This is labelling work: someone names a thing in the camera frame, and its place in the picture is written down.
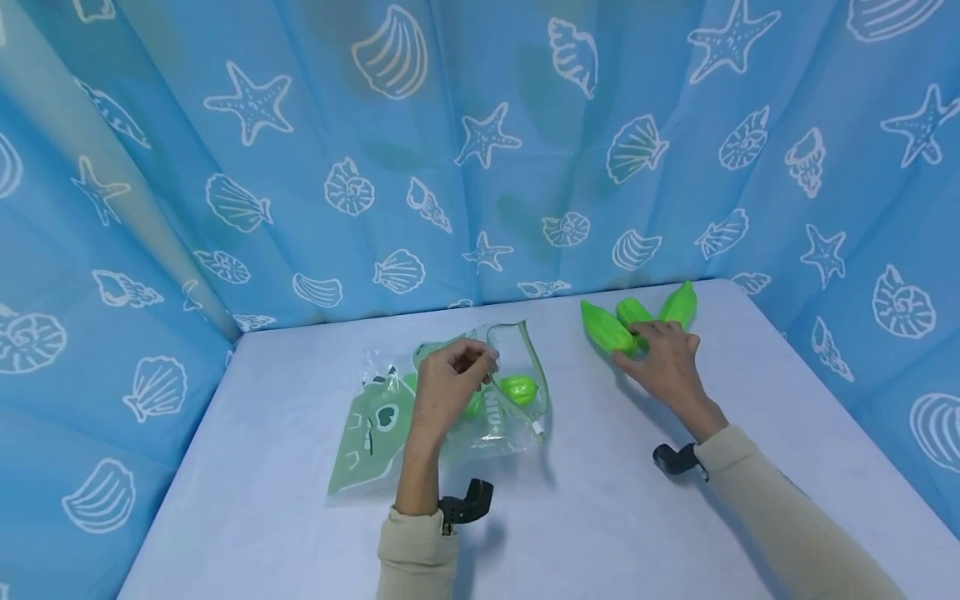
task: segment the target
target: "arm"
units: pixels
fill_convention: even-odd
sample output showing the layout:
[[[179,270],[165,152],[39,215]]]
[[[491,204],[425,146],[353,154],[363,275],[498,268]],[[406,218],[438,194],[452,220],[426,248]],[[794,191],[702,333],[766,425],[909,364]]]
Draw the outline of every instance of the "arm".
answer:
[[[613,361],[663,401],[698,446],[709,485],[746,525],[768,564],[799,600],[888,600],[903,594],[873,558],[794,486],[704,392],[700,339],[679,324],[633,324],[650,343],[642,361]]]
[[[420,364],[414,416],[396,501],[380,529],[377,600],[447,600],[457,569],[456,532],[444,535],[438,459],[474,390],[496,370],[495,352],[461,339]]]

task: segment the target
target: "blue curtain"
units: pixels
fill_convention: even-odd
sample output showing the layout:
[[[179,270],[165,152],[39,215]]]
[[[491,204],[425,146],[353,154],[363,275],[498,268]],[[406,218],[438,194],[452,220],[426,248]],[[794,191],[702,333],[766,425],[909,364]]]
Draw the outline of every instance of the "blue curtain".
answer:
[[[239,331],[688,278],[752,295],[960,534],[956,22],[7,0],[0,598],[119,589]]]

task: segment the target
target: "person's left hand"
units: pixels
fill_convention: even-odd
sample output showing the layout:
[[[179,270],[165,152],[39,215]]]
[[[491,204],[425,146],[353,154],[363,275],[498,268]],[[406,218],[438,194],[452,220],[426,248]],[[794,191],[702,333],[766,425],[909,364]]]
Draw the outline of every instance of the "person's left hand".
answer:
[[[411,439],[442,444],[480,384],[490,383],[496,359],[496,350],[488,351],[483,342],[468,338],[428,354],[420,363]]]

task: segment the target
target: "white tablecloth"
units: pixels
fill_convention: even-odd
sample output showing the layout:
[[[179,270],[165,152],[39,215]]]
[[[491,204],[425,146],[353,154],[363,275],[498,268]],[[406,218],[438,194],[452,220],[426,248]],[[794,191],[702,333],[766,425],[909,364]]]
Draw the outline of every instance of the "white tablecloth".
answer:
[[[675,286],[634,294],[656,312]],[[691,327],[708,392],[910,598],[960,597],[960,542],[926,507],[739,288],[696,285]],[[581,297],[325,324],[244,336],[120,594],[136,600],[372,598],[389,500],[325,508],[367,348],[439,341],[525,319],[553,399],[541,457],[444,478],[495,484],[490,514],[460,528],[457,596],[768,598],[777,593],[735,520],[695,477],[650,455],[688,441],[588,343]]]

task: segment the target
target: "plastic bag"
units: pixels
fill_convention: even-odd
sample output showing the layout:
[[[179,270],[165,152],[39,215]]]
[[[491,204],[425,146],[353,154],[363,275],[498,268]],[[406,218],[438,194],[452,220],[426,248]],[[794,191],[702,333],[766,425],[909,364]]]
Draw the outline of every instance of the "plastic bag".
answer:
[[[361,373],[363,391],[350,404],[328,497],[364,495],[394,486],[410,431],[418,367],[430,352],[462,337],[495,348],[499,371],[473,396],[447,433],[442,466],[543,445],[550,393],[526,322],[486,324],[446,342],[425,342],[403,350],[371,349]]]

